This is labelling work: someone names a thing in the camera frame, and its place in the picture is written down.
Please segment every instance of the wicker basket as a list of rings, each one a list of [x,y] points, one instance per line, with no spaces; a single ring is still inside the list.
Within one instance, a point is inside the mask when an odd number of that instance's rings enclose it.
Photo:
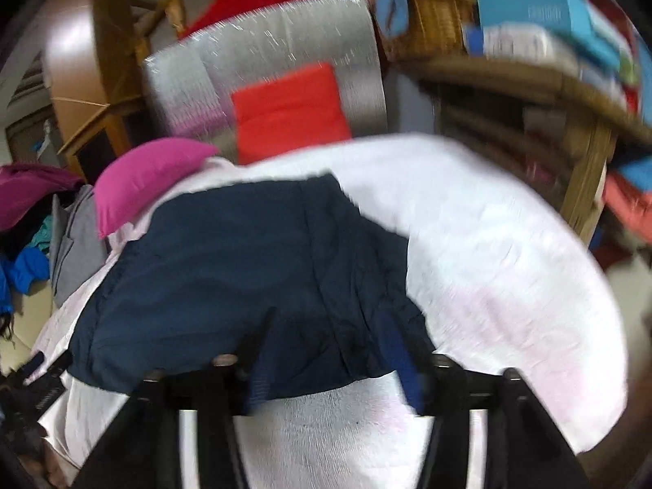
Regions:
[[[382,39],[391,62],[463,53],[462,24],[475,23],[476,0],[407,0],[410,23],[396,38]]]

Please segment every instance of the pink pillow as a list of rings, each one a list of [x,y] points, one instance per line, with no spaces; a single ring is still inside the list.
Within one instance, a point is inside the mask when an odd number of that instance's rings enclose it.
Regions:
[[[93,190],[100,238],[133,219],[215,154],[217,149],[208,143],[169,137],[144,143],[116,159],[102,171]]]

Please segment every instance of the blue cloth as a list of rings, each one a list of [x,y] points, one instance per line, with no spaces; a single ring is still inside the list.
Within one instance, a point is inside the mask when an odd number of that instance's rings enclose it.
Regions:
[[[50,249],[50,240],[52,238],[52,215],[48,215],[43,219],[43,222],[38,228],[38,231],[32,237],[32,240],[29,241],[27,246],[33,246],[34,248],[40,249],[40,251],[48,251]]]
[[[641,37],[637,37],[638,64],[641,79],[641,116],[652,125],[652,56]]]
[[[617,170],[643,193],[652,191],[652,156],[631,161],[621,165]]]
[[[11,290],[4,270],[0,270],[0,314],[11,314],[14,312],[14,304],[11,301]]]
[[[408,0],[376,0],[376,22],[385,38],[397,37],[408,30]]]
[[[407,248],[407,238],[363,218],[332,175],[175,197],[90,297],[68,371],[131,393],[153,369],[188,372],[234,352],[275,310],[252,405],[399,369],[420,408],[393,328],[434,349],[405,292]]]
[[[3,308],[7,307],[5,301],[8,295],[7,283],[21,294],[27,294],[32,281],[42,281],[50,277],[50,261],[40,249],[33,247],[23,248],[14,261],[1,258],[0,268],[4,275],[4,283],[0,278],[0,299]]]

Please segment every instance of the magenta jacket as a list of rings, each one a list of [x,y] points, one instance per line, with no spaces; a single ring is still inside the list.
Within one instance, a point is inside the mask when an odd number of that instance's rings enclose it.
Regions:
[[[68,191],[84,181],[65,169],[40,163],[0,167],[0,232],[13,227],[45,195]]]

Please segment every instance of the gray fabric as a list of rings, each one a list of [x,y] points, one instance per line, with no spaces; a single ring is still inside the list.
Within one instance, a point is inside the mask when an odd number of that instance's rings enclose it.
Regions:
[[[82,186],[73,204],[61,207],[52,199],[50,274],[57,307],[90,278],[108,257],[106,241],[97,236],[93,188]]]
[[[383,84],[390,133],[434,132],[435,111],[432,98],[423,93],[415,81],[396,70],[389,70]]]

